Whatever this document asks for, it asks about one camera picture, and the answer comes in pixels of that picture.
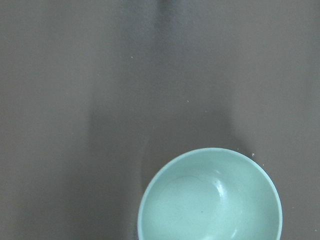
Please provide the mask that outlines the green bowl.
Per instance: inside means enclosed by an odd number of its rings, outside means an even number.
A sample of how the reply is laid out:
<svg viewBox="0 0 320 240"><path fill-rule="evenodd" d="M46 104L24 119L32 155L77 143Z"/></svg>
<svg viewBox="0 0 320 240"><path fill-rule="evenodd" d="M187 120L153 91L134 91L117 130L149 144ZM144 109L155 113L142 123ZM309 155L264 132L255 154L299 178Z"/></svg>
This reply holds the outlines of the green bowl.
<svg viewBox="0 0 320 240"><path fill-rule="evenodd" d="M141 240L279 240L283 211L269 175L225 148L186 152L147 185L137 216Z"/></svg>

